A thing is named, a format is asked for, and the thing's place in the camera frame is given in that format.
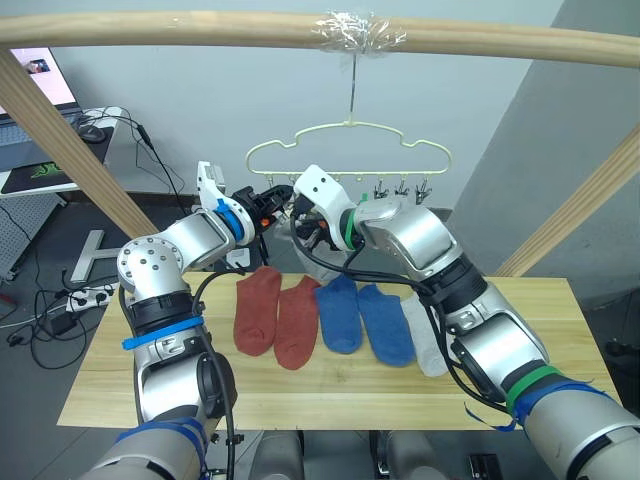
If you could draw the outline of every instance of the wooden pole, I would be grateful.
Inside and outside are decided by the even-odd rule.
[[[520,277],[640,171],[640,124],[496,272]]]
[[[0,46],[226,45],[326,48],[327,15],[151,11],[0,17]],[[640,67],[640,39],[560,28],[391,17],[371,35],[406,34],[391,51],[531,58]]]
[[[6,49],[0,49],[0,105],[129,237],[157,232]]]

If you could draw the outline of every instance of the clothes hanger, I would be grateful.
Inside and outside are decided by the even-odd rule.
[[[300,131],[295,133],[294,141],[292,143],[285,143],[282,140],[274,139],[274,140],[269,140],[268,142],[264,142],[264,143],[260,143],[258,145],[255,145],[254,147],[249,149],[249,151],[245,155],[245,162],[246,162],[247,169],[251,173],[257,173],[259,175],[264,175],[265,177],[267,177],[267,180],[269,181],[269,184],[273,184],[273,176],[274,175],[286,175],[289,178],[295,177],[297,175],[302,175],[302,173],[303,173],[302,170],[300,170],[300,171],[256,170],[251,165],[251,159],[253,158],[253,156],[258,151],[260,151],[260,150],[262,150],[264,148],[268,148],[268,147],[270,147],[272,145],[278,145],[278,146],[280,146],[282,148],[285,148],[285,149],[295,148],[300,143],[300,137],[302,137],[303,135],[306,135],[308,133],[317,132],[317,131],[320,131],[320,130],[332,129],[332,128],[366,127],[366,128],[374,128],[374,129],[378,129],[378,130],[383,130],[383,131],[386,131],[386,132],[394,133],[395,135],[398,136],[398,140],[400,142],[400,146],[405,147],[405,148],[415,148],[415,147],[417,147],[419,145],[427,145],[427,146],[434,147],[434,148],[442,151],[446,155],[447,164],[446,164],[446,166],[444,168],[441,168],[441,169],[438,169],[438,170],[335,171],[335,172],[327,172],[328,174],[330,174],[332,176],[335,176],[335,177],[338,177],[338,178],[340,176],[342,176],[342,175],[356,175],[358,181],[362,180],[362,176],[365,176],[365,175],[376,175],[378,177],[385,176],[385,175],[401,175],[403,178],[406,178],[408,175],[424,175],[425,180],[426,180],[429,175],[438,175],[438,174],[445,173],[447,170],[449,170],[449,168],[451,167],[451,163],[453,161],[453,158],[452,158],[451,152],[449,151],[449,149],[447,147],[445,147],[443,145],[440,145],[439,143],[435,143],[435,142],[432,142],[432,141],[429,141],[429,140],[425,140],[425,139],[422,139],[422,138],[419,139],[419,140],[416,140],[415,142],[407,142],[407,141],[405,141],[404,133],[402,133],[397,128],[390,127],[388,125],[378,124],[378,123],[360,122],[360,121],[356,121],[356,120],[353,119],[353,107],[354,107],[355,91],[356,91],[356,65],[357,65],[357,54],[354,53],[354,55],[353,55],[353,69],[352,69],[352,76],[351,76],[351,101],[350,101],[350,107],[349,107],[349,116],[344,122],[326,123],[326,124],[323,124],[323,125],[316,125],[316,126],[313,126],[313,127],[308,127],[308,128],[303,129],[303,130],[300,130]]]

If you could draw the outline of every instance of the wooden table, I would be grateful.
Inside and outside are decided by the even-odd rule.
[[[185,276],[192,289],[205,273]],[[301,275],[283,275],[282,288]],[[333,353],[318,332],[309,362],[297,371],[280,367],[273,349],[259,357],[238,352],[233,343],[238,277],[215,280],[203,295],[207,327],[216,349],[231,363],[238,401],[236,428],[317,430],[481,430],[466,405],[491,424],[510,418],[472,400],[443,375],[427,378],[417,363],[395,368],[378,362],[368,340],[351,355]],[[598,348],[565,279],[493,278],[545,343],[553,364],[567,375],[593,381],[618,399]],[[381,285],[406,298],[408,287]],[[133,356],[120,342],[130,336],[117,298],[107,308],[71,388],[58,425],[133,427],[137,424],[132,384]]]

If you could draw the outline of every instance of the green strap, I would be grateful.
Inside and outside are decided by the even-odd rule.
[[[513,387],[511,387],[507,392],[507,411],[509,412],[509,415],[513,414],[513,405],[522,392],[541,378],[548,377],[553,374],[562,375],[562,372],[551,365],[544,365],[536,368],[533,372],[527,373],[524,377],[514,383]]]
[[[347,247],[349,247],[349,249],[351,250],[355,250],[353,243],[351,243],[351,234],[353,233],[353,216],[355,212],[356,212],[355,208],[351,210],[351,213],[349,214],[349,219],[347,220],[347,230],[344,232],[344,243],[346,243]]]

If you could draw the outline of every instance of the black mousepad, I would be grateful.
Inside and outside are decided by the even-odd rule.
[[[107,155],[109,142],[113,135],[113,127],[101,129],[107,136],[104,142],[87,143],[89,150],[93,152],[101,163]],[[28,167],[19,167],[11,170],[9,178],[2,187],[2,193],[15,193],[34,188],[54,187],[56,185],[64,185],[73,183],[67,175],[54,163],[46,162],[37,165],[29,165]]]

